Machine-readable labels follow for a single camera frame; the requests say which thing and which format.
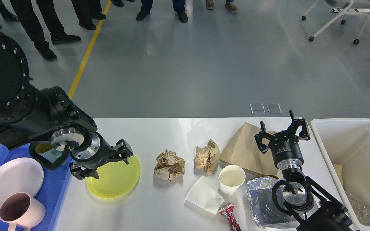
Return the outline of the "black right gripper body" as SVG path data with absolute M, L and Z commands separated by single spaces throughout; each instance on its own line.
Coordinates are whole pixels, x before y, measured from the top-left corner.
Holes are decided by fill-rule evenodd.
M 276 168 L 285 170 L 302 166 L 304 159 L 298 144 L 301 139 L 297 136 L 289 139 L 279 137 L 269 141 L 269 148 Z

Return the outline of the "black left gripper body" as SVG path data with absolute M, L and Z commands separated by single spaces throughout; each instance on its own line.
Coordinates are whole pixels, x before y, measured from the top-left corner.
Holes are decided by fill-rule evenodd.
M 71 150 L 71 158 L 88 169 L 97 169 L 107 163 L 111 146 L 97 132 L 84 135 L 83 143 Z

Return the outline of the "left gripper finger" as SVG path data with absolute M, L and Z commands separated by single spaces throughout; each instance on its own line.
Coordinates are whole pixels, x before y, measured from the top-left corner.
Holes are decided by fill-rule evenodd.
M 125 164 L 129 164 L 128 159 L 133 155 L 131 146 L 125 140 L 121 139 L 115 146 L 111 147 L 108 162 L 123 161 Z
M 76 177 L 78 180 L 83 180 L 85 177 L 94 177 L 95 179 L 99 179 L 99 175 L 97 173 L 97 168 L 100 166 L 99 162 L 97 163 L 79 163 L 79 162 L 72 162 L 69 164 L 70 173 Z

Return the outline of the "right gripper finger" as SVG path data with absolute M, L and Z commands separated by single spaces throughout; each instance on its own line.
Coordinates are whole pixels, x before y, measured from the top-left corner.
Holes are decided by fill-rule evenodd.
M 257 143 L 258 149 L 261 153 L 266 153 L 269 149 L 273 148 L 276 144 L 280 142 L 279 138 L 277 136 L 271 135 L 270 133 L 267 133 L 265 124 L 263 121 L 260 122 L 261 124 L 261 131 L 255 135 L 255 141 Z M 263 139 L 268 140 L 268 144 L 263 143 Z
M 289 111 L 290 117 L 292 119 L 292 123 L 286 129 L 287 135 L 286 137 L 290 141 L 301 141 L 301 140 L 310 140 L 310 135 L 308 131 L 308 125 L 305 119 L 299 119 L 298 117 L 294 116 L 292 110 Z

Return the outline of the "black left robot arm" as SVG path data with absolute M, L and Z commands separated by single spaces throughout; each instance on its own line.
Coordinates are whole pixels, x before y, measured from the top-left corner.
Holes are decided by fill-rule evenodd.
M 78 180 L 99 178 L 97 168 L 110 162 L 129 164 L 132 148 L 124 140 L 110 146 L 93 118 L 59 86 L 38 90 L 30 81 L 20 45 L 0 32 L 0 143 L 9 150 L 30 144 L 30 155 L 49 170 L 67 157 Z

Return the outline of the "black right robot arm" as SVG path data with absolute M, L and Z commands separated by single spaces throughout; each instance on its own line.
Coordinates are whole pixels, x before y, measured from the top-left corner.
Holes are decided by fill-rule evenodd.
M 352 224 L 348 209 L 302 172 L 304 158 L 300 140 L 310 140 L 307 122 L 289 111 L 292 122 L 286 130 L 268 133 L 264 122 L 255 135 L 258 149 L 272 153 L 274 166 L 283 179 L 272 187 L 272 201 L 280 212 L 299 222 L 298 231 L 349 231 Z

